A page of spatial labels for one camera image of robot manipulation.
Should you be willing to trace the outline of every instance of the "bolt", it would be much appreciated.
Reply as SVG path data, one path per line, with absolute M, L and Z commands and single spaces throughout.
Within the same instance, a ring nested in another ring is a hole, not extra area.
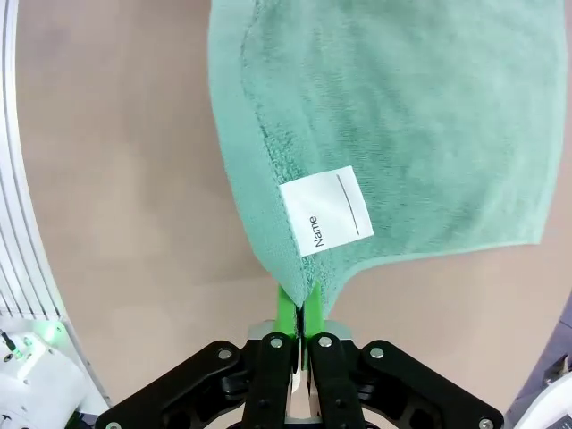
M 381 359 L 383 358 L 383 350 L 381 350 L 379 347 L 374 347 L 370 350 L 369 356 L 374 359 Z
M 270 340 L 270 345 L 275 349 L 279 349 L 280 347 L 282 347 L 282 340 L 280 338 L 272 338 Z
M 493 428 L 494 425 L 492 424 L 492 421 L 489 420 L 488 418 L 484 418 L 479 422 L 479 429 L 493 429 Z
M 330 337 L 321 337 L 318 340 L 318 344 L 322 347 L 330 347 L 332 345 L 332 339 Z
M 218 352 L 218 358 L 222 360 L 226 360 L 232 356 L 232 352 L 228 349 L 222 349 Z

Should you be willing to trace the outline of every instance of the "teal terry cloth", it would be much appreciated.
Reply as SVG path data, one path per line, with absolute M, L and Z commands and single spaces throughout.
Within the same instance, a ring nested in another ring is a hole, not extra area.
M 213 0 L 240 216 L 294 302 L 319 283 L 326 312 L 373 265 L 538 243 L 566 76 L 562 0 Z M 374 236 L 300 257 L 279 185 L 347 165 Z

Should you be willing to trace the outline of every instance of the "screw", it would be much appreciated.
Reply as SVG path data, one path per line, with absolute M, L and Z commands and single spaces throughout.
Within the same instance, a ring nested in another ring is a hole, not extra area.
M 332 339 L 330 337 L 321 337 L 318 340 L 318 344 L 322 347 L 330 347 L 332 345 Z
M 228 349 L 222 349 L 221 351 L 218 352 L 218 358 L 222 359 L 222 360 L 226 360 L 228 358 L 230 358 L 232 356 L 232 352 Z
M 282 347 L 282 340 L 280 338 L 272 338 L 270 340 L 270 345 L 275 349 L 279 349 L 280 347 Z
M 374 359 L 381 359 L 383 358 L 383 350 L 381 350 L 379 347 L 374 347 L 370 350 L 369 356 Z
M 479 429 L 493 429 L 493 428 L 494 425 L 492 424 L 492 421 L 489 420 L 488 418 L 484 418 L 479 422 Z

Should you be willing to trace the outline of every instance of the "black line on label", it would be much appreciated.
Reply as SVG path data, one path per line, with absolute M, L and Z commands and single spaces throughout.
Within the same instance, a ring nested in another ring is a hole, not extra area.
M 339 175 L 339 174 L 336 174 L 336 177 L 338 178 L 338 182 L 340 183 L 341 190 L 343 190 L 343 195 L 346 196 L 346 201 L 348 201 L 349 211 L 351 212 L 351 217 L 352 217 L 353 220 L 354 220 L 354 225 L 356 225 L 357 235 L 359 235 L 358 223 L 356 222 L 356 216 L 354 215 L 354 209 L 351 208 L 351 203 L 349 202 L 348 192 L 346 192 L 346 189 L 343 187 L 343 183 L 341 182 L 341 177 L 340 177 L 340 175 Z

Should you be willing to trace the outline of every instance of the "white label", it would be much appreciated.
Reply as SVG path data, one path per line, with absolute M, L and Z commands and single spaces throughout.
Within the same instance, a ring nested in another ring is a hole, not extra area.
M 374 235 L 351 166 L 289 181 L 280 191 L 303 257 Z

